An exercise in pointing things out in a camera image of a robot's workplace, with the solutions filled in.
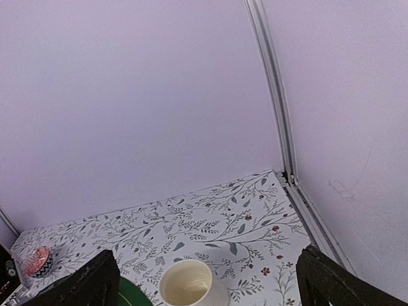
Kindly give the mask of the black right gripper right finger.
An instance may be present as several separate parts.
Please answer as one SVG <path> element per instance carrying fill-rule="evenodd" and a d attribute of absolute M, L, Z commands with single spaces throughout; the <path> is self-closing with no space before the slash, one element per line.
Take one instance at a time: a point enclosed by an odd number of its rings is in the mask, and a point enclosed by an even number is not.
<path fill-rule="evenodd" d="M 406 302 L 355 277 L 312 245 L 296 263 L 302 305 L 401 305 Z"/>

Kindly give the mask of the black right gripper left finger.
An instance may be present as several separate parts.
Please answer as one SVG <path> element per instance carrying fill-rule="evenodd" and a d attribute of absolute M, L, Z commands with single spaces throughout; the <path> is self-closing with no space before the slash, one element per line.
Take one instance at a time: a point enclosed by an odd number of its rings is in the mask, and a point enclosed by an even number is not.
<path fill-rule="evenodd" d="M 117 305 L 120 272 L 113 252 L 103 250 L 67 277 L 52 283 L 26 306 Z"/>

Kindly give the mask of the aluminium poker chip case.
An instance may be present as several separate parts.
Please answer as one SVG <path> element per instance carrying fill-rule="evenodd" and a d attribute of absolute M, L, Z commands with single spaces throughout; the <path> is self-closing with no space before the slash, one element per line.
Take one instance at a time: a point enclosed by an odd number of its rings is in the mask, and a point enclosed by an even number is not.
<path fill-rule="evenodd" d="M 1 244 L 1 305 L 23 305 L 28 289 L 9 250 Z"/>

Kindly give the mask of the round green poker mat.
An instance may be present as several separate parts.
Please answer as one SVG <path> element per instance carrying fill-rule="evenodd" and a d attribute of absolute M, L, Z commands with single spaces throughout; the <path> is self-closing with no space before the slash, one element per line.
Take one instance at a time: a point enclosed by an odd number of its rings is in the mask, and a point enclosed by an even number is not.
<path fill-rule="evenodd" d="M 145 293 L 125 277 L 120 277 L 118 306 L 153 306 Z"/>

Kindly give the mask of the red patterned bowl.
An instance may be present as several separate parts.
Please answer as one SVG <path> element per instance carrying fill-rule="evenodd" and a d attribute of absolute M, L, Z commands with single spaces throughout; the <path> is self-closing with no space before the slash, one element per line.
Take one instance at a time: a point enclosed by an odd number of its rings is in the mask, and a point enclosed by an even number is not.
<path fill-rule="evenodd" d="M 22 263 L 22 271 L 28 277 L 39 279 L 51 271 L 53 262 L 51 250 L 41 246 L 28 255 Z"/>

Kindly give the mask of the floral white tablecloth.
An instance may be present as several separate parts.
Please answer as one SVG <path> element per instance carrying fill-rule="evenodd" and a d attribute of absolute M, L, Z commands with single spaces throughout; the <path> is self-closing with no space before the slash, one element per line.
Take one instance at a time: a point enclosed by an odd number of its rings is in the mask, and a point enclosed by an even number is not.
<path fill-rule="evenodd" d="M 122 276 L 154 305 L 159 281 L 184 259 L 205 262 L 232 305 L 299 305 L 295 265 L 309 237 L 271 170 L 165 200 L 27 229 L 11 247 L 19 263 L 52 251 L 50 273 L 26 278 L 32 293 L 111 250 Z"/>

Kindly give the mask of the cream ceramic mug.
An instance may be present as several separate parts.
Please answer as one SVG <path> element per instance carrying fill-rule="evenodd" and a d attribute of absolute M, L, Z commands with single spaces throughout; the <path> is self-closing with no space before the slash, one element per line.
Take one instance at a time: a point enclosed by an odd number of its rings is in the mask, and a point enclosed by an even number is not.
<path fill-rule="evenodd" d="M 226 286 L 210 267 L 196 259 L 185 259 L 169 267 L 159 282 L 165 305 L 228 306 Z"/>

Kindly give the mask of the right aluminium side rail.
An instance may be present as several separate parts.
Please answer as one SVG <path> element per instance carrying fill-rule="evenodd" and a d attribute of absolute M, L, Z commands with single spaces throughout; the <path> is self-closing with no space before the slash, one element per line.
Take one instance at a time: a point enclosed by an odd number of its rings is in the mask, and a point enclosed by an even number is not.
<path fill-rule="evenodd" d="M 352 275 L 357 276 L 340 244 L 300 183 L 295 178 L 289 178 L 285 172 L 278 172 L 277 178 L 306 229 L 311 244 Z"/>

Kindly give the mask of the left aluminium frame post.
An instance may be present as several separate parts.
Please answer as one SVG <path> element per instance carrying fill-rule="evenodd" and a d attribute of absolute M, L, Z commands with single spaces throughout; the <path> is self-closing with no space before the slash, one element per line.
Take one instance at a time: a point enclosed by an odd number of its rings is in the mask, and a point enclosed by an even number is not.
<path fill-rule="evenodd" d="M 13 233 L 15 238 L 18 238 L 21 234 L 20 229 L 18 226 L 12 221 L 11 217 L 6 213 L 3 207 L 0 207 L 1 211 L 1 220 L 6 225 L 6 227 Z"/>

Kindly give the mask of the aluminium frame post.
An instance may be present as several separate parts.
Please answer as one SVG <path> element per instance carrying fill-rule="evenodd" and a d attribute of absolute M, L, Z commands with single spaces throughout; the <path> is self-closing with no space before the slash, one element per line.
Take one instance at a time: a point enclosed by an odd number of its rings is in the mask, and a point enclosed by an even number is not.
<path fill-rule="evenodd" d="M 3 207 L 0 207 L 1 211 L 1 220 L 6 225 L 6 227 L 13 233 L 15 238 L 18 238 L 21 234 L 20 229 L 18 226 L 12 221 L 11 217 L 6 213 Z"/>
<path fill-rule="evenodd" d="M 246 1 L 245 6 L 259 47 L 272 99 L 284 174 L 288 183 L 294 185 L 296 184 L 297 167 L 289 110 L 265 7 L 262 1 Z"/>

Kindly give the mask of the right aluminium frame post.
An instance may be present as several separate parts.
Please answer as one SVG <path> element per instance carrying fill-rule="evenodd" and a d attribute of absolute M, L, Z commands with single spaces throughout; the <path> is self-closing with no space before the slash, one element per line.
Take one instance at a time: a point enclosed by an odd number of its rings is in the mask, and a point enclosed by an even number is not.
<path fill-rule="evenodd" d="M 284 174 L 288 183 L 294 185 L 296 184 L 297 167 L 289 110 L 265 7 L 262 1 L 246 1 L 245 6 L 259 47 L 272 99 Z"/>

